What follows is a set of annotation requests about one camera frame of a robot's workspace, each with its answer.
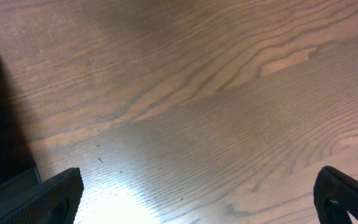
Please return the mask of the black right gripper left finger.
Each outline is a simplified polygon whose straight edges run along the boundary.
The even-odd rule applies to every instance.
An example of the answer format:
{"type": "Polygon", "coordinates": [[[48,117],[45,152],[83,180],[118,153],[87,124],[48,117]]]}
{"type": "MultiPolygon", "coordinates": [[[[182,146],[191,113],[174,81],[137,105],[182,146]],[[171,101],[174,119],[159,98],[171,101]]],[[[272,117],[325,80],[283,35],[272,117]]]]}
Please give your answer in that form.
{"type": "Polygon", "coordinates": [[[71,224],[83,190],[80,169],[64,170],[0,204],[0,224],[71,224]]]}

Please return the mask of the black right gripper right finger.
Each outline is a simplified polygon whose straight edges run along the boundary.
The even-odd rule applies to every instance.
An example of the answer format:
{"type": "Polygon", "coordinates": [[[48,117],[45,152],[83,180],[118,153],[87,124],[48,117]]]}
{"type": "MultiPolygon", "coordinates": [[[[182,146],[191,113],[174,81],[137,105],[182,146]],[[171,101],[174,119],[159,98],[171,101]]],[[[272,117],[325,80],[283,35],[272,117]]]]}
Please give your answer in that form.
{"type": "Polygon", "coordinates": [[[313,187],[313,200],[322,224],[358,221],[358,181],[331,166],[324,166],[313,187]]]}

